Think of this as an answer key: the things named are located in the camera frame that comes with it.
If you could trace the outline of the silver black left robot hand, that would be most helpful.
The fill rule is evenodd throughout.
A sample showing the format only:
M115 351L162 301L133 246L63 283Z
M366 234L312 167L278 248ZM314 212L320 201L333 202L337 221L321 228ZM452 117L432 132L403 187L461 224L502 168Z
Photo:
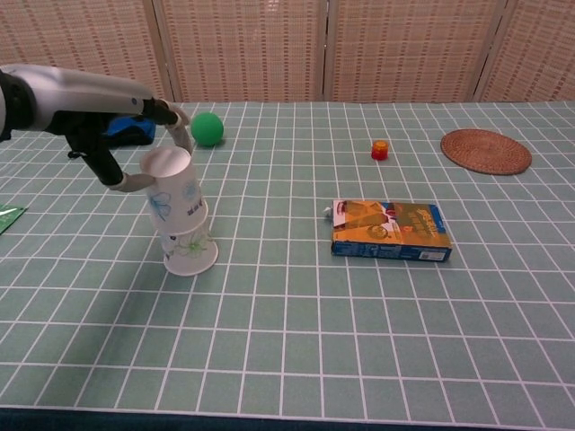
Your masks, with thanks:
M134 192L155 180L144 173L125 173L103 142L110 122L123 117L150 119L166 127L177 146L192 152L186 131L190 118L174 104L156 99L137 81L54 66L1 67L3 142L12 138L14 130L64 136L101 184Z

